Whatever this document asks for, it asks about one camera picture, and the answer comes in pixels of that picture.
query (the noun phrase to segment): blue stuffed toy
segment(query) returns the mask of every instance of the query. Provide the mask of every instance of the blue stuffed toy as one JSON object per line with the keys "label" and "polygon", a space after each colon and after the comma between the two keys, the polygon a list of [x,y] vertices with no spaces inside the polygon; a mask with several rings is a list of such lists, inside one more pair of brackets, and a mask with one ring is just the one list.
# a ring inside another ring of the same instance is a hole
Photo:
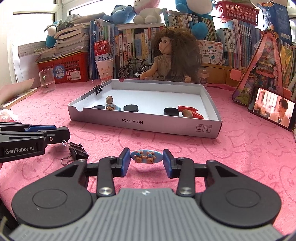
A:
{"label": "blue stuffed toy", "polygon": [[55,42],[57,41],[54,36],[57,32],[57,28],[56,26],[58,25],[59,21],[54,22],[51,26],[47,26],[46,30],[47,30],[47,37],[46,37],[46,41],[45,41],[45,45],[48,48],[52,48],[54,47]]}
{"label": "blue stuffed toy", "polygon": [[[213,17],[209,15],[213,10],[211,0],[175,0],[175,4],[179,12],[213,19]],[[208,28],[204,22],[199,22],[193,25],[191,32],[196,39],[204,39],[208,33]]]}
{"label": "blue stuffed toy", "polygon": [[135,16],[132,6],[116,5],[111,15],[104,15],[103,20],[109,21],[112,24],[129,23]]}

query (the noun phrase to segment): grid paper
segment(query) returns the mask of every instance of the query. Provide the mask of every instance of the grid paper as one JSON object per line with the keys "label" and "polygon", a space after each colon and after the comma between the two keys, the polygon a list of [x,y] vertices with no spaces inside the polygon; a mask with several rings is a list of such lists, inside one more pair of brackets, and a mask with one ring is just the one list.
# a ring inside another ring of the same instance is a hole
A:
{"label": "grid paper", "polygon": [[45,48],[45,41],[40,41],[40,42],[35,42],[35,43],[30,43],[30,44],[24,44],[21,46],[18,46],[17,51],[19,58],[24,57],[30,54],[34,53],[34,50],[40,49],[40,48]]}

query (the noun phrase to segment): desk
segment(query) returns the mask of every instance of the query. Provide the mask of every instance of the desk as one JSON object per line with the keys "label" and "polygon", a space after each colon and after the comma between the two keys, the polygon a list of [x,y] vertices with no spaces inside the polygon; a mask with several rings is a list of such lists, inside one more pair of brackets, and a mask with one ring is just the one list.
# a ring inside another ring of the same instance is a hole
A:
{"label": "desk", "polygon": [[[185,137],[135,131],[71,121],[67,104],[93,87],[91,82],[58,84],[54,92],[40,91],[12,107],[25,124],[67,126],[70,141],[81,143],[89,154],[88,162],[105,156],[117,156],[124,147],[131,151],[168,148],[175,157],[185,156],[205,163],[215,159],[258,180],[281,196],[283,205],[275,222],[282,233],[296,227],[296,144],[291,132],[250,114],[246,107],[231,100],[231,91],[208,87],[223,125],[217,139]],[[62,144],[49,145],[46,154],[3,164],[0,174],[0,197],[11,210],[11,200],[22,187],[62,167],[60,159],[69,155]],[[162,162],[145,165],[131,161],[127,176],[115,178],[115,188],[164,188],[176,190],[177,179],[167,178]],[[95,192],[96,178],[88,190]],[[203,179],[196,178],[196,191],[204,190]]]}

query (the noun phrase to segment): bicycle model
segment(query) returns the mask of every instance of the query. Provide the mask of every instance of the bicycle model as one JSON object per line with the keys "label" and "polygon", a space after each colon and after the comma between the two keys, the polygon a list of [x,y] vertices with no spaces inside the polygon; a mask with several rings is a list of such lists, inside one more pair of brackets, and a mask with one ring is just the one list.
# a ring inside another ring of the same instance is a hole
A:
{"label": "bicycle model", "polygon": [[[128,59],[128,63],[125,66],[122,66],[119,71],[118,71],[118,78],[119,79],[126,79],[128,77],[136,77],[139,78],[140,74],[146,72],[147,70],[149,70],[152,66],[152,64],[143,64],[146,61],[146,59],[134,59],[134,58],[129,58]],[[139,70],[135,70],[132,65],[136,65],[136,64],[141,64],[139,67]]]}

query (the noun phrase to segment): doll dress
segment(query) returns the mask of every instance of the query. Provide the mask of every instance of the doll dress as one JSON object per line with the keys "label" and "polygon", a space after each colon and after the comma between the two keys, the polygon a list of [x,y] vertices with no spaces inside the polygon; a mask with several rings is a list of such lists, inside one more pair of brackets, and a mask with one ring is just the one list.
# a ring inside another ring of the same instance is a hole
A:
{"label": "doll dress", "polygon": [[170,71],[170,55],[161,54],[156,56],[154,61],[157,61],[157,72],[153,75],[154,80],[185,82],[184,75],[180,73],[178,73],[176,76],[172,76],[170,79],[166,77]]}

